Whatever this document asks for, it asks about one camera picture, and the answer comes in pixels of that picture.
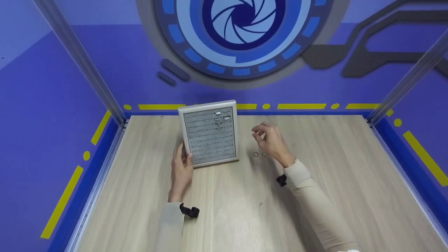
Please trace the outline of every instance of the forearm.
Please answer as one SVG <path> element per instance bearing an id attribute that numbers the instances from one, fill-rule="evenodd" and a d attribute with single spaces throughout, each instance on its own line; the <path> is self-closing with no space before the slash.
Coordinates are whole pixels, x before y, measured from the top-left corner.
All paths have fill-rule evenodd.
<path id="1" fill-rule="evenodd" d="M 180 202 L 168 202 L 162 208 L 155 252 L 180 252 L 184 215 Z"/>
<path id="2" fill-rule="evenodd" d="M 341 213 L 333 206 L 308 169 L 299 161 L 284 170 L 287 187 L 310 222 L 326 252 L 358 249 L 353 232 Z"/>

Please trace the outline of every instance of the hand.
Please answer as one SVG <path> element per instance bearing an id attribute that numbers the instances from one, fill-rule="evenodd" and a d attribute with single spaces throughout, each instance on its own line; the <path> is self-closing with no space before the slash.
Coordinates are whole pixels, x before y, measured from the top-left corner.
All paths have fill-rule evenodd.
<path id="1" fill-rule="evenodd" d="M 182 202 L 193 177 L 193 154 L 185 153 L 184 142 L 174 149 L 171 161 L 171 190 L 168 202 Z"/>
<path id="2" fill-rule="evenodd" d="M 260 149 L 275 158 L 284 168 L 296 162 L 296 157 L 289 152 L 278 127 L 263 122 L 252 128 L 252 131 Z"/>

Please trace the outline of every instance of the yellow stripe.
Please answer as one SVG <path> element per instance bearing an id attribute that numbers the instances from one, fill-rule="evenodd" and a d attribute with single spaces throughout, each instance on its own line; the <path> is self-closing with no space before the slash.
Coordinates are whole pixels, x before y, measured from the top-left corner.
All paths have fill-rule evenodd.
<path id="1" fill-rule="evenodd" d="M 237 109 L 257 109 L 256 104 L 237 104 Z"/>
<path id="2" fill-rule="evenodd" d="M 40 235 L 40 238 L 43 239 L 50 239 L 50 236 L 53 233 L 53 230 L 55 229 L 55 226 L 64 211 L 65 205 L 70 199 L 70 196 L 72 195 L 73 189 L 75 188 L 76 184 L 78 183 L 79 177 L 81 176 L 82 168 L 78 165 L 73 172 L 73 175 L 65 187 L 64 192 L 62 193 L 62 196 L 60 197 L 55 209 L 53 210 L 52 215 L 50 216 L 50 219 L 47 222 L 47 225 L 42 231 L 42 234 Z"/>
<path id="3" fill-rule="evenodd" d="M 389 116 L 391 116 L 393 114 L 393 110 L 392 109 L 390 109 L 387 113 L 386 113 L 386 115 L 389 117 Z"/>
<path id="4" fill-rule="evenodd" d="M 415 151 L 417 156 L 426 165 L 432 175 L 439 181 L 439 183 L 445 187 L 448 186 L 448 177 L 442 171 L 442 169 L 434 162 L 431 156 L 426 152 L 423 146 L 415 139 L 414 135 L 408 130 L 403 134 L 403 137 L 408 141 L 411 148 Z"/>
<path id="5" fill-rule="evenodd" d="M 345 109 L 376 109 L 378 103 L 349 103 Z"/>
<path id="6" fill-rule="evenodd" d="M 324 109 L 326 103 L 288 103 L 278 104 L 277 109 Z"/>
<path id="7" fill-rule="evenodd" d="M 95 134 L 93 134 L 92 139 L 90 140 L 93 145 L 96 145 L 98 143 L 98 140 L 103 133 L 104 128 L 106 127 L 106 124 L 109 121 L 109 118 L 111 117 L 111 113 L 106 111 L 106 113 L 103 116 L 103 119 L 101 119 L 101 122 L 98 125 L 98 128 L 96 128 Z"/>
<path id="8" fill-rule="evenodd" d="M 176 110 L 185 107 L 185 104 L 139 104 L 140 110 Z"/>

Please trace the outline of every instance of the black wrist strap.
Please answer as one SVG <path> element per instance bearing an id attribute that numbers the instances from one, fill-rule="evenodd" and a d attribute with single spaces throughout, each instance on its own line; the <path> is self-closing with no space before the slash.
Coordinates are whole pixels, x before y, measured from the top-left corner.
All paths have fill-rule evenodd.
<path id="1" fill-rule="evenodd" d="M 188 207 L 184 207 L 184 203 L 182 203 L 179 208 L 184 215 L 187 215 L 190 218 L 197 218 L 199 216 L 199 209 L 196 207 L 189 209 Z"/>
<path id="2" fill-rule="evenodd" d="M 285 185 L 286 185 L 286 175 L 285 174 L 283 174 L 283 175 L 281 175 L 281 176 L 279 176 L 277 179 L 276 179 L 276 181 L 277 181 L 277 183 L 281 186 L 281 187 L 284 187 Z"/>

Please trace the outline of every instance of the wooden table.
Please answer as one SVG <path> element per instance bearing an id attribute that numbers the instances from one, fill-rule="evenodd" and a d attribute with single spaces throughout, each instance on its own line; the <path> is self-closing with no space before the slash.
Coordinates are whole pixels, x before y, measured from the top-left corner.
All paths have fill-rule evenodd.
<path id="1" fill-rule="evenodd" d="M 240 161 L 194 170 L 184 202 L 201 213 L 186 218 L 183 252 L 322 250 L 251 136 L 263 121 L 280 128 L 363 251 L 447 251 L 361 116 L 239 116 Z M 152 251 L 179 127 L 176 116 L 131 117 L 79 251 Z"/>

